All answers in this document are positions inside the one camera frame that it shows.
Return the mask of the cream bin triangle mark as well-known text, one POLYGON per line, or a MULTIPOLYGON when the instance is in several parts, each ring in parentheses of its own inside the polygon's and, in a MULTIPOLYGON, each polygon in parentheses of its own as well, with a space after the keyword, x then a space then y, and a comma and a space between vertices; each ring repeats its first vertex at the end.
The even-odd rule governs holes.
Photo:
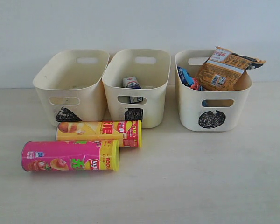
POLYGON ((49 122, 101 121, 107 101, 102 75, 110 55, 103 50, 67 50, 54 55, 33 80, 49 122))

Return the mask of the pink Lays chips can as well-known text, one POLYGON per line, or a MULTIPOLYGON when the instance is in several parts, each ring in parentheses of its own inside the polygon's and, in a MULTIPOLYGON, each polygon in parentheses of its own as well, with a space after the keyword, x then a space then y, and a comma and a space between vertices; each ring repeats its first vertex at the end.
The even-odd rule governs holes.
POLYGON ((21 166, 25 171, 116 171, 119 141, 29 141, 21 152, 21 166))

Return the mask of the blue noodle packet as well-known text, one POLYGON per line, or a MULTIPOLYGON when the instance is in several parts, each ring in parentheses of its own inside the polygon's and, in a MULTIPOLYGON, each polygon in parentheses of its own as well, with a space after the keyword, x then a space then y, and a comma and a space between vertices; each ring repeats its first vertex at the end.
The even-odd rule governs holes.
MULTIPOLYGON (((208 91, 204 87, 202 87, 198 80, 196 78, 193 78, 185 68, 177 66, 177 72, 179 75, 179 78, 183 85, 187 86, 188 88, 191 88, 193 90, 197 91, 208 91)), ((202 106, 204 107, 223 107, 223 101, 216 101, 216 100, 210 100, 206 99, 202 101, 202 106)))

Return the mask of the yellow Lays chips can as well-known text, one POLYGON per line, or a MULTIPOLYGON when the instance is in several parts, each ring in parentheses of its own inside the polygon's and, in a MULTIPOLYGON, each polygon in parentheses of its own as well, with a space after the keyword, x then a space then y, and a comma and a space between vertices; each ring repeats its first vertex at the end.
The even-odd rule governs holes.
POLYGON ((56 140, 118 140, 120 147, 141 148, 141 121, 62 122, 56 140))

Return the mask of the cream bin circle mark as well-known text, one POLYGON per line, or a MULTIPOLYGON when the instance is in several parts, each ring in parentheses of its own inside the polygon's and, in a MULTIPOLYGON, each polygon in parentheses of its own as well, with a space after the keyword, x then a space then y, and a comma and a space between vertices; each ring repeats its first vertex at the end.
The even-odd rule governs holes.
POLYGON ((182 125, 198 132, 233 129, 252 86, 247 70, 263 64, 222 47, 177 53, 175 91, 182 125))

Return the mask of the cream bin square mark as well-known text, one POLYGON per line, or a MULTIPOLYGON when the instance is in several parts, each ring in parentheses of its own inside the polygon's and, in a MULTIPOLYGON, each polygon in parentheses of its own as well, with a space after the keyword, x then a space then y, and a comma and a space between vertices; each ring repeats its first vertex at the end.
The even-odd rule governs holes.
POLYGON ((103 76, 112 121, 141 120, 154 128, 163 120, 171 55, 155 49, 117 52, 103 76))

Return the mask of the orange noodle packet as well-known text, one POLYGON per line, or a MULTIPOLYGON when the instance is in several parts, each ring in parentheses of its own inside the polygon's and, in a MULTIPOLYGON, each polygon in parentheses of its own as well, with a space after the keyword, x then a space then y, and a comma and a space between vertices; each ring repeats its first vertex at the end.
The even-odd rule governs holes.
POLYGON ((200 67, 196 79, 209 91, 234 91, 236 82, 247 70, 257 69, 265 60, 239 55, 217 46, 200 67))

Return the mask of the small white blue packet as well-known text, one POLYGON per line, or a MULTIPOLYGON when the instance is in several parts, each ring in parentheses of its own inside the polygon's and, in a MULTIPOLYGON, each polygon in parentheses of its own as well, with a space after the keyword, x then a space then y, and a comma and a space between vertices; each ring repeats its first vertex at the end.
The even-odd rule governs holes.
MULTIPOLYGON (((127 77, 123 78, 122 84, 124 88, 128 89, 141 89, 140 84, 137 81, 136 77, 127 77)), ((143 101, 143 97, 134 97, 134 96, 129 96, 129 102, 131 104, 139 103, 143 101)))

